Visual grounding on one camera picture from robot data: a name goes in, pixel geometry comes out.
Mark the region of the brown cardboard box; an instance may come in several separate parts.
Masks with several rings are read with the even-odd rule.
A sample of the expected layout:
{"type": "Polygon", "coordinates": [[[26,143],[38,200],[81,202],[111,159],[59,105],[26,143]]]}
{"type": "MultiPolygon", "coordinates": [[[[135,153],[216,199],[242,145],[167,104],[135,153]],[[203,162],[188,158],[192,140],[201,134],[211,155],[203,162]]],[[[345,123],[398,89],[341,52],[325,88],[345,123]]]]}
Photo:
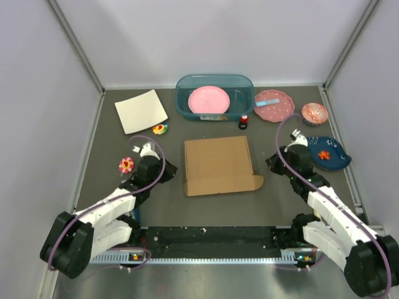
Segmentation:
{"type": "Polygon", "coordinates": [[[264,184],[245,136],[185,141],[185,173],[187,196],[255,191],[264,184]]]}

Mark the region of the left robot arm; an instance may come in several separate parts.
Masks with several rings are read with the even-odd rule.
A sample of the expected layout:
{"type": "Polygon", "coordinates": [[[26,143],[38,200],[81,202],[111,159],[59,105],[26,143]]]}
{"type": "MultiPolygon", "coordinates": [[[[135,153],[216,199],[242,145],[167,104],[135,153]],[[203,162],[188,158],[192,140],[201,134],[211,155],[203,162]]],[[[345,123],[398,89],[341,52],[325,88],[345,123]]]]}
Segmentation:
{"type": "Polygon", "coordinates": [[[140,225],[129,213],[150,197],[157,184],[172,180],[177,170],[165,158],[142,158],[132,175],[105,199],[73,214],[60,213],[44,241],[40,259],[48,270],[73,279],[94,257],[112,247],[138,245],[140,225]]]}

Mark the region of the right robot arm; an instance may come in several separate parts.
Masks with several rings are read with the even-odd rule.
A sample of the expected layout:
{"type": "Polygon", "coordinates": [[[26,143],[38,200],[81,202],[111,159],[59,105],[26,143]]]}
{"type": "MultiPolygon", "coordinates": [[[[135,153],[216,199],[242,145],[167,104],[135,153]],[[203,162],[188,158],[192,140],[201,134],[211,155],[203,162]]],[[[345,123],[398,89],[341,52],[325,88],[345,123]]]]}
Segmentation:
{"type": "Polygon", "coordinates": [[[398,286],[398,242],[372,230],[339,199],[328,180],[314,171],[306,146],[282,146],[266,164],[272,173],[287,176],[294,192],[319,213],[294,218],[293,243],[319,248],[359,297],[388,293],[398,286]]]}

